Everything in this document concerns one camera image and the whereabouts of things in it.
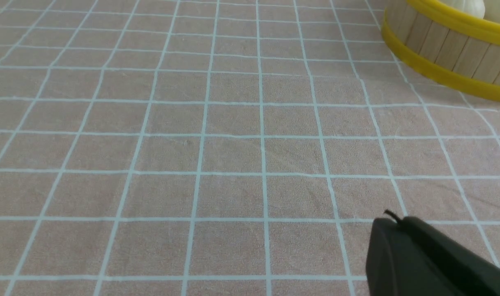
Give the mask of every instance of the yellow rim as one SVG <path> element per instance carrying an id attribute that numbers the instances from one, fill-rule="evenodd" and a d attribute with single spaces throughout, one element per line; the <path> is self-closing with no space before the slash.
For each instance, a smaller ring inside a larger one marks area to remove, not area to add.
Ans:
<path id="1" fill-rule="evenodd" d="M 387 25 L 386 17 L 383 22 L 381 34 L 383 35 L 385 43 L 387 43 L 387 46 L 392 50 L 392 52 L 416 72 L 421 73 L 423 76 L 443 84 L 444 86 L 449 86 L 449 88 L 454 88 L 455 90 L 460 90 L 467 94 L 479 96 L 484 99 L 500 102 L 500 86 L 467 78 L 433 64 L 425 58 L 417 55 L 398 40 Z"/>
<path id="2" fill-rule="evenodd" d="M 406 0 L 416 11 L 434 22 L 464 35 L 500 45 L 500 24 L 458 11 L 438 0 Z"/>

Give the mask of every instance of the grid pattern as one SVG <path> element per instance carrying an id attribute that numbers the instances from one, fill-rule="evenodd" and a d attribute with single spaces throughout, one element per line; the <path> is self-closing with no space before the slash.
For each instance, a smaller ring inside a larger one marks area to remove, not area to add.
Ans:
<path id="1" fill-rule="evenodd" d="M 372 220 L 500 266 L 500 104 L 386 0 L 0 0 L 0 296 L 367 296 Z"/>

